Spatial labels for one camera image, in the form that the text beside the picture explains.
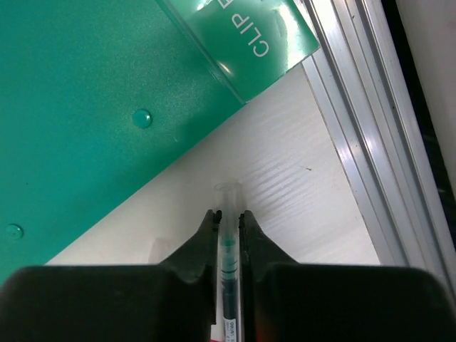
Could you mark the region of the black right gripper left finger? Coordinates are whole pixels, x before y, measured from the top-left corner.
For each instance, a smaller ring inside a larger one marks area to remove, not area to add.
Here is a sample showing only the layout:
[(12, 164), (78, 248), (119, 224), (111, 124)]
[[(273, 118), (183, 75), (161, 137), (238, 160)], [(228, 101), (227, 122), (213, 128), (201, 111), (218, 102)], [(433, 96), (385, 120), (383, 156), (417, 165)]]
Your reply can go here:
[(208, 341), (222, 214), (159, 264), (31, 266), (1, 287), (3, 341)]

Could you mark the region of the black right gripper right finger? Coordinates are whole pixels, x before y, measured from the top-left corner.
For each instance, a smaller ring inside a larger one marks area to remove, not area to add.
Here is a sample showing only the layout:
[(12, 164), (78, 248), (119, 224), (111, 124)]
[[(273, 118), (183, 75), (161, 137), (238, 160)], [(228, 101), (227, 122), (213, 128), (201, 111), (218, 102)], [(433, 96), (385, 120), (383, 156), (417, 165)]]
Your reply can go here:
[(245, 341), (453, 341), (455, 307), (426, 271), (301, 264), (239, 218)]

